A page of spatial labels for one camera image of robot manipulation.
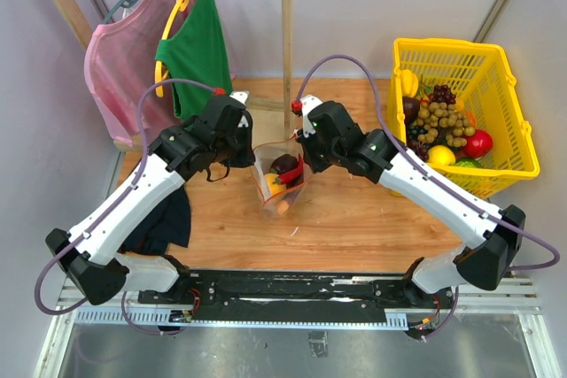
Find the red chili pepper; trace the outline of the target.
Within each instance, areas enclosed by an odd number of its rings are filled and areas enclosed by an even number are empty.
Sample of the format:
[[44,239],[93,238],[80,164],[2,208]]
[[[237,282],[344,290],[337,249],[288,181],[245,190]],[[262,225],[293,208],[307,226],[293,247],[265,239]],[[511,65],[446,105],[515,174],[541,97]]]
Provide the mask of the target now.
[[298,166],[294,170],[291,170],[290,172],[279,175],[281,182],[285,183],[286,185],[292,185],[298,178],[300,178],[303,175],[303,170],[304,170],[303,158],[300,155],[298,155],[296,158],[298,159],[299,162]]

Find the dark purple bell pepper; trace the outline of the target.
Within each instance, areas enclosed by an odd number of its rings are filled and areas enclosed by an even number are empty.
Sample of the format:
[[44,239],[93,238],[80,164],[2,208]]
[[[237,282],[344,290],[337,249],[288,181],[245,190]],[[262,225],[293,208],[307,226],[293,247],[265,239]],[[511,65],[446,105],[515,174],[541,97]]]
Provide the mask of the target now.
[[270,168],[269,171],[273,174],[285,174],[294,170],[298,166],[298,159],[291,154],[283,154],[276,158]]

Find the clear zip top bag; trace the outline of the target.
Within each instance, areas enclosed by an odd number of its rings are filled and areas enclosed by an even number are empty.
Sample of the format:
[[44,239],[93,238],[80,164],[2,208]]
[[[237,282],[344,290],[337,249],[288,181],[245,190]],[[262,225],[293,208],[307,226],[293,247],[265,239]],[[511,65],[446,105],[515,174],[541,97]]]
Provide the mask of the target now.
[[252,178],[261,208],[267,216],[283,217],[296,204],[312,177],[297,135],[284,141],[263,143],[253,153]]

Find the yellow peach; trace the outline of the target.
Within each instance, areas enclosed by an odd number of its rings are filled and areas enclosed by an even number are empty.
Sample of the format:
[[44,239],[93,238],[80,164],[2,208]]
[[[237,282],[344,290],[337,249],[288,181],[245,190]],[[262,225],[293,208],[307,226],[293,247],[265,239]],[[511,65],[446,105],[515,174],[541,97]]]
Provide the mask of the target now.
[[280,176],[278,174],[265,174],[264,179],[265,183],[267,184],[269,197],[276,196],[277,194],[284,192],[287,189],[287,185],[281,182]]

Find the green custard apple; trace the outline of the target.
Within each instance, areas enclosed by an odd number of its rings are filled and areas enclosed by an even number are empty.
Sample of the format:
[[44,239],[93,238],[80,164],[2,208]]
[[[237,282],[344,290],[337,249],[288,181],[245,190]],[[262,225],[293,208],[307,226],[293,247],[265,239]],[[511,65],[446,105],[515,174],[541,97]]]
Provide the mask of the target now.
[[455,166],[459,167],[468,167],[468,168],[482,168],[482,164],[474,158],[458,158],[455,163]]

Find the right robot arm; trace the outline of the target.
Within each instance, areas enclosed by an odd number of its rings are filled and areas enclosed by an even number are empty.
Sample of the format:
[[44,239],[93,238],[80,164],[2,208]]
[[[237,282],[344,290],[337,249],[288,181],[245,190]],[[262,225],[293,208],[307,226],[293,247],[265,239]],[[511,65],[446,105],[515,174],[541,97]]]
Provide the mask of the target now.
[[434,258],[419,258],[404,275],[403,300],[420,307],[434,293],[470,284],[495,290],[521,246],[524,212],[501,209],[452,183],[427,166],[383,129],[364,133],[346,108],[335,101],[305,96],[291,105],[302,119],[298,143],[312,172],[345,168],[410,199],[441,220],[461,240],[460,246]]

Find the yellow bell pepper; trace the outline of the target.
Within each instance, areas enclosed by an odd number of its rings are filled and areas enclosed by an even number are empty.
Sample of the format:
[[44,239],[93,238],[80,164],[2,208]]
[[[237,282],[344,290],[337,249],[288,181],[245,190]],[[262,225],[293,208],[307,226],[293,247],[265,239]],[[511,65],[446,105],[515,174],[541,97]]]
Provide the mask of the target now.
[[415,73],[411,70],[404,69],[400,71],[401,93],[406,97],[415,97],[419,90],[420,81]]

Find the dark navy cloth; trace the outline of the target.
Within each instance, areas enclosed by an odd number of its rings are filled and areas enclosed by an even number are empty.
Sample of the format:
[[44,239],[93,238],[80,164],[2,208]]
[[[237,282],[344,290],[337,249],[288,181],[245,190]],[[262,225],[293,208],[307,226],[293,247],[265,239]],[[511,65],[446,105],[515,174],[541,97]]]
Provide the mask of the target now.
[[161,256],[170,244],[187,248],[191,232],[191,207],[184,186],[164,198],[130,232],[118,249],[146,256]]

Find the yellow lemon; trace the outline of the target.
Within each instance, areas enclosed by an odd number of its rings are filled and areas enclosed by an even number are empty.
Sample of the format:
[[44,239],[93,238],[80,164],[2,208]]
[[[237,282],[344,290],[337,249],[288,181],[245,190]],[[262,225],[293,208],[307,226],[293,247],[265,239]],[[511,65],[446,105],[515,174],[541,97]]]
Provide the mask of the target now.
[[454,152],[444,145],[435,145],[428,150],[427,162],[433,166],[451,166],[456,161]]

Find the dark grape bunch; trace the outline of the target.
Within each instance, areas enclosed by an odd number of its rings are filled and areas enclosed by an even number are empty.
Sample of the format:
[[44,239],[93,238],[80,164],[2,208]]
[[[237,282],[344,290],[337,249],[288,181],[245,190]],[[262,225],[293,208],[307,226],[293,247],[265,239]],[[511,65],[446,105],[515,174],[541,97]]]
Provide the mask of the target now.
[[452,92],[448,85],[435,85],[431,94],[431,101],[439,104],[455,104],[456,95]]

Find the pink shirt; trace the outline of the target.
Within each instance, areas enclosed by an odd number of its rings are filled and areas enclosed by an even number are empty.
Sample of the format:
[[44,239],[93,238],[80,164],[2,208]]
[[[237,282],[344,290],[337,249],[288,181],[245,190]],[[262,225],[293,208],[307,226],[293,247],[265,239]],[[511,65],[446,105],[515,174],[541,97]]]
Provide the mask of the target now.
[[110,137],[137,144],[137,106],[154,84],[156,51],[176,0],[142,0],[125,18],[100,24],[84,59],[84,78]]

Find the red apple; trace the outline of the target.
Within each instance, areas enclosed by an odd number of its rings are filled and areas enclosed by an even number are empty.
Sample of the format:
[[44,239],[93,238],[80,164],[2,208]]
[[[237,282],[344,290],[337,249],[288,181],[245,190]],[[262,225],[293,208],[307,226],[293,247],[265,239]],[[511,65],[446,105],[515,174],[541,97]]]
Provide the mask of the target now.
[[470,158],[482,158],[493,148],[493,138],[482,129],[477,129],[474,135],[465,136],[464,139],[466,145],[462,151]]

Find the yellow hanger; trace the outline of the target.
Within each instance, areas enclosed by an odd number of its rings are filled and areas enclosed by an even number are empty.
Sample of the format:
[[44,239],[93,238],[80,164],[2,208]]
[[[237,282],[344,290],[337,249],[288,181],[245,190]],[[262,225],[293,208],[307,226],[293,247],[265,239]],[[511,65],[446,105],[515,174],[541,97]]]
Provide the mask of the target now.
[[[169,16],[167,18],[167,22],[164,27],[162,37],[159,40],[159,43],[175,35],[177,30],[181,28],[181,25],[188,17],[192,9],[192,4],[194,2],[195,0],[175,0],[172,11],[169,13]],[[154,81],[156,83],[159,83],[167,79],[171,79],[169,77],[168,70],[165,68],[162,62],[156,59],[156,54],[155,54]]]

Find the yellow plastic basket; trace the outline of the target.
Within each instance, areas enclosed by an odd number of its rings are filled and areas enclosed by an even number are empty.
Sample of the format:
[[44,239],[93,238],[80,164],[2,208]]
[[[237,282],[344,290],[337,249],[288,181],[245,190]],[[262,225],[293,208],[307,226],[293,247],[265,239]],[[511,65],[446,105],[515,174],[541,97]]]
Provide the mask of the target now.
[[402,107],[405,69],[429,86],[446,84],[493,139],[481,168],[435,166],[436,171],[483,199],[539,175],[532,127],[522,114],[515,90],[517,79],[501,46],[456,39],[396,39],[386,122],[402,142],[406,140]]

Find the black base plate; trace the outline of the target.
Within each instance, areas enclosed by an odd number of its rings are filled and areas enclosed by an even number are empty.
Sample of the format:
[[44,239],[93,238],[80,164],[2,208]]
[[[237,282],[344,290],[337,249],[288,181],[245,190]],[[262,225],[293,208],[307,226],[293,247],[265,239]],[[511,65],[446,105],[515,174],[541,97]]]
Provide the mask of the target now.
[[402,274],[192,270],[186,291],[173,299],[154,290],[142,305],[180,307],[198,302],[198,320],[269,325],[365,325],[386,321],[389,309],[443,310],[450,289],[430,295],[411,288]]

